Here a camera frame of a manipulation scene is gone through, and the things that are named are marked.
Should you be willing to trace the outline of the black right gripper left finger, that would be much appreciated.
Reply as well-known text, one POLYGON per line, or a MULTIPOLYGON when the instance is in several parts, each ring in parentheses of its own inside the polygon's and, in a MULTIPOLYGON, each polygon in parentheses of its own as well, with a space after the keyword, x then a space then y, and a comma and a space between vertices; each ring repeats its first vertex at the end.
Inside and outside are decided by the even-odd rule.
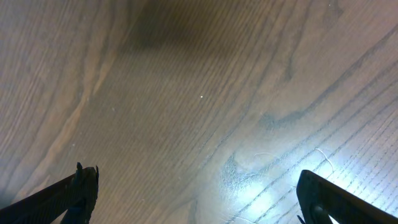
POLYGON ((98 198, 98 167, 76 165, 71 176, 1 209, 2 224, 62 223, 86 224, 98 198))

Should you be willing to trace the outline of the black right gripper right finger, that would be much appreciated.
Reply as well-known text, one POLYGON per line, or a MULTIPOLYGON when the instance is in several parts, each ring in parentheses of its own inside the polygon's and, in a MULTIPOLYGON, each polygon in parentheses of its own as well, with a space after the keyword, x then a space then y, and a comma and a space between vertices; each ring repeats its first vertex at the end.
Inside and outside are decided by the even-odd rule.
POLYGON ((310 170, 301 171, 296 188, 301 223, 397 224, 397 218, 345 191, 310 170))

